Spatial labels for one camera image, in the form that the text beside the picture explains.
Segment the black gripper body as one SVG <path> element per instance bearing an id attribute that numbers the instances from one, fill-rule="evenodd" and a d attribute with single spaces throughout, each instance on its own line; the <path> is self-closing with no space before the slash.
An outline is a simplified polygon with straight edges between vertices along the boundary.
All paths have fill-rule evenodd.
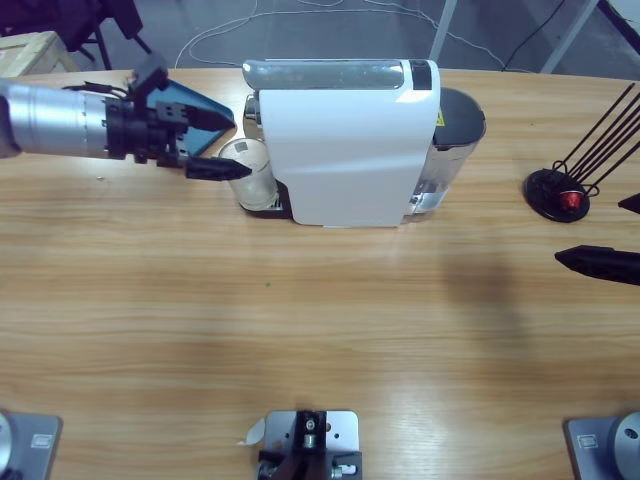
<path id="1" fill-rule="evenodd" d="M 189 124 L 186 106 L 158 102 L 136 111 L 130 101 L 105 102 L 106 152 L 112 159 L 132 155 L 138 164 L 154 160 L 158 167 L 184 168 L 189 154 L 184 136 Z"/>

